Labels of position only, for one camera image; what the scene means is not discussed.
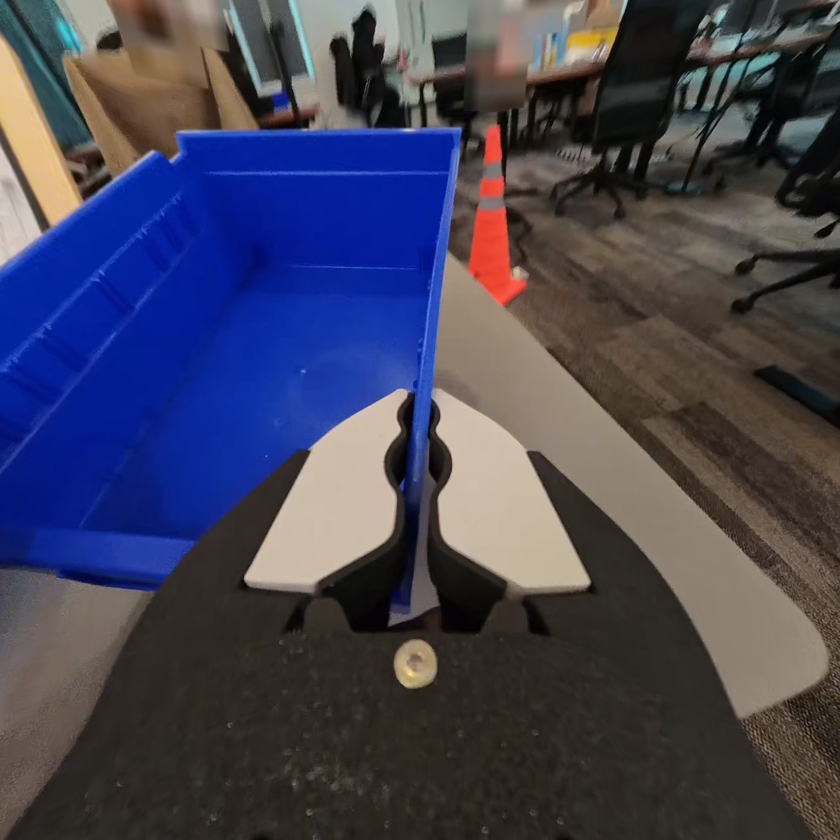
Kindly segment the long wooden desk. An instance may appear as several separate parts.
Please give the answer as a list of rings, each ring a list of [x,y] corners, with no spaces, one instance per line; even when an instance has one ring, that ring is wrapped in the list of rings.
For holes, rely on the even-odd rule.
[[[693,69],[696,67],[716,67],[733,61],[746,60],[757,56],[773,53],[793,53],[799,49],[807,49],[819,45],[828,40],[834,28],[825,28],[810,33],[794,34],[785,32],[779,37],[761,43],[754,42],[742,44],[739,49],[719,49],[719,43],[715,43],[706,50],[693,49],[689,52],[684,66]],[[527,75],[527,83],[530,87],[538,87],[553,83],[555,81],[566,81],[575,78],[596,77],[603,72],[606,63],[604,61],[594,62],[577,61],[571,64],[563,64],[547,70],[531,70]],[[465,78],[463,66],[451,67],[438,70],[435,73],[423,77],[407,77],[408,84],[425,93],[426,87],[444,81],[462,81]]]

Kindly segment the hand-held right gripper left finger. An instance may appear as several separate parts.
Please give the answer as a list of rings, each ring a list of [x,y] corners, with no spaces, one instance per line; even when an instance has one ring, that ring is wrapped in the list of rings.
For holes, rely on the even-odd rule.
[[[309,449],[245,573],[249,589],[330,598],[351,623],[390,601],[406,566],[400,485],[412,415],[401,388]]]

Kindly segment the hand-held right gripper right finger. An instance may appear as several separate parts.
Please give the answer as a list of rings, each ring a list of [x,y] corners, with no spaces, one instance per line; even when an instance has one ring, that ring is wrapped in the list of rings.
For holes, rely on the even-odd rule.
[[[501,602],[592,588],[527,450],[504,426],[433,392],[427,567],[443,606],[480,627]]]

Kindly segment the printed instruction sheet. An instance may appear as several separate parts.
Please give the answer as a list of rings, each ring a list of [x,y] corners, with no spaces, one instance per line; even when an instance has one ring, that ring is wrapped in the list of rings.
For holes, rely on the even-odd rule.
[[[34,194],[1,138],[1,265],[34,243],[44,232]]]

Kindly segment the orange traffic cone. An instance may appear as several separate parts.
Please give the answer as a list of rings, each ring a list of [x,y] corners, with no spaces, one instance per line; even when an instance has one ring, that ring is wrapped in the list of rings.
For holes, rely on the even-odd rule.
[[[495,124],[486,136],[468,270],[494,301],[505,307],[525,291],[527,282],[517,279],[512,273],[505,178],[501,164],[501,129]]]

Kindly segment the blue plastic bin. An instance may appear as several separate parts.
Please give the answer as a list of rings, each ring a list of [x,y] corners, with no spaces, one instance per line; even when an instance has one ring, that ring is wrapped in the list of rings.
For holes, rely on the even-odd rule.
[[[153,591],[298,451],[430,407],[455,129],[184,131],[2,267],[2,567]]]

